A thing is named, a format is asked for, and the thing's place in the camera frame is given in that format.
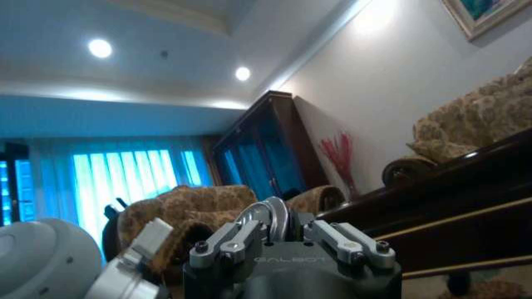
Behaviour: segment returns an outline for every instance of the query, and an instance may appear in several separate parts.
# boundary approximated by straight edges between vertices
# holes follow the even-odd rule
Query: framed painting
[[[473,40],[512,14],[532,3],[532,0],[443,0],[465,36]]]

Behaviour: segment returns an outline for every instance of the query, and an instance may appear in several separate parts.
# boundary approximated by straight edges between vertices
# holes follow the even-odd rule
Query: wooden cabinet
[[[289,199],[328,184],[292,95],[268,92],[213,147],[223,184],[245,184],[259,200]]]

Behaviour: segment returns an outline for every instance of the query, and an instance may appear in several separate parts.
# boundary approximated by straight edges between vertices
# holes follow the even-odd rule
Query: ceiling molding
[[[108,0],[121,7],[143,12],[152,17],[184,24],[215,34],[228,36],[228,24],[224,16],[189,9],[180,1],[169,0]]]

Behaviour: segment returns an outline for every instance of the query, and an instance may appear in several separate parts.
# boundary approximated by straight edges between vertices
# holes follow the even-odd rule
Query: ceiling light
[[[109,43],[103,39],[91,40],[89,50],[92,55],[95,55],[97,58],[107,58],[113,52]]]
[[[236,79],[239,79],[240,81],[248,80],[249,76],[251,76],[249,69],[247,67],[239,67],[239,69],[236,70],[235,76],[236,76]]]

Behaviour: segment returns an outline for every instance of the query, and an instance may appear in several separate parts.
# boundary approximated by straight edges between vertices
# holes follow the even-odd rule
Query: curtain
[[[100,245],[104,207],[119,210],[176,185],[211,186],[201,138],[32,139],[36,219],[81,226]]]

